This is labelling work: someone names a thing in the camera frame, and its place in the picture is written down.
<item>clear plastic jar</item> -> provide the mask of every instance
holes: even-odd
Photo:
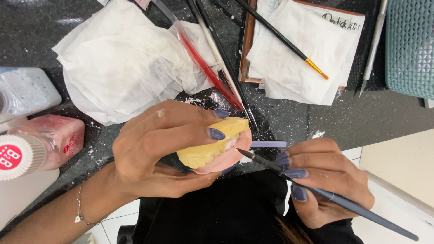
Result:
[[[0,180],[62,166],[83,148],[84,123],[58,115],[25,121],[0,136]]]
[[[62,97],[42,69],[0,67],[0,124],[61,102]]]

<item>black clothing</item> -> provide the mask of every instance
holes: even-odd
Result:
[[[144,198],[133,234],[135,244],[148,243],[286,243],[278,216],[298,225],[315,244],[362,244],[345,219],[309,229],[290,201],[286,216],[286,181],[258,171],[214,182],[181,198]]]

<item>black paintbrush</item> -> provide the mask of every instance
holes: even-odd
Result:
[[[329,79],[300,49],[298,49],[292,42],[290,42],[285,36],[283,36],[276,28],[274,28],[268,21],[266,21],[260,14],[258,14],[252,7],[250,7],[244,0],[237,1],[247,12],[249,12],[255,19],[269,29],[279,40],[281,40],[289,49],[297,54],[301,59],[308,63],[312,68],[318,71],[325,79]]]
[[[288,176],[286,176],[283,172],[286,170],[285,166],[278,166],[275,163],[266,160],[264,158],[261,158],[249,151],[245,151],[242,149],[238,149],[237,150],[244,156],[252,159],[253,161],[263,165],[265,168],[272,170],[273,172],[275,172],[276,174],[278,174],[280,177],[283,177],[289,181],[294,182],[291,178],[289,178]],[[306,189],[308,189],[311,192],[317,193],[321,196],[323,196],[325,199],[336,203],[337,205],[350,210],[351,212],[354,212],[362,217],[365,217],[379,225],[382,225],[384,227],[386,227],[389,230],[395,231],[398,234],[401,234],[405,237],[408,237],[414,241],[418,241],[419,237],[399,226],[397,226],[396,224],[388,221],[387,219],[381,217],[380,215],[377,215],[371,211],[369,211],[368,209],[364,208],[363,206],[339,195],[339,194],[335,194],[333,192],[329,192],[329,191],[325,191],[322,189],[316,189],[316,188],[312,188],[309,186],[303,186]]]
[[[233,72],[229,59],[227,58],[226,53],[224,52],[223,46],[220,43],[220,39],[218,38],[218,35],[215,32],[214,26],[202,2],[200,0],[187,0],[187,3],[190,6],[193,15],[196,17],[197,21],[199,22],[199,25],[201,25],[201,28],[204,31],[205,38],[207,39],[208,44],[210,45],[210,48],[213,51],[216,60],[223,61],[223,68],[221,71],[227,81],[227,84],[229,85],[229,88],[232,90],[232,93],[243,104],[244,112],[247,118],[249,119],[251,125],[255,127],[256,130],[259,132],[259,128],[258,125],[256,124],[255,117],[253,116],[252,110],[249,104],[247,103],[246,97],[244,95],[243,88],[241,87],[241,85],[239,84],[238,80],[235,77],[235,73]],[[209,31],[211,32],[211,36],[209,36],[206,27],[209,28]]]

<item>fingernail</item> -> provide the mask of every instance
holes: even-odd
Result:
[[[276,156],[276,164],[279,166],[288,167],[291,165],[292,159],[288,158],[288,154],[286,152],[281,152]]]
[[[276,156],[276,161],[279,159],[287,158],[287,157],[288,157],[288,154],[286,153],[286,151],[283,151]]]
[[[214,113],[215,113],[216,116],[217,116],[218,118],[220,118],[220,119],[224,119],[224,118],[226,118],[226,117],[229,116],[229,112],[226,111],[226,110],[222,110],[222,109],[214,110]]]
[[[291,193],[297,201],[307,200],[306,190],[303,187],[299,187],[294,183],[292,183],[291,185]]]
[[[208,128],[208,132],[210,137],[214,140],[223,140],[226,138],[226,135],[224,135],[223,132],[219,131],[218,129]]]
[[[300,179],[307,176],[307,171],[302,168],[287,169],[283,173],[289,178],[293,178],[293,179]]]
[[[231,167],[229,167],[229,168],[223,170],[223,171],[221,172],[221,175],[224,175],[224,174],[229,173],[229,172],[230,172],[231,170],[233,170],[234,168],[235,168],[235,165],[233,165],[233,166],[231,166]]]

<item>woman's left hand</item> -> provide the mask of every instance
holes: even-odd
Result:
[[[228,116],[221,110],[205,110],[166,100],[130,119],[113,143],[114,179],[119,192],[138,197],[178,198],[210,186],[220,172],[182,174],[158,162],[184,148],[215,143],[225,135],[207,126]]]
[[[367,174],[349,161],[332,139],[316,138],[297,143],[279,154],[276,163],[289,165],[284,173],[296,182],[291,185],[294,207],[309,228],[358,215],[300,185],[340,194],[367,209],[374,206]]]

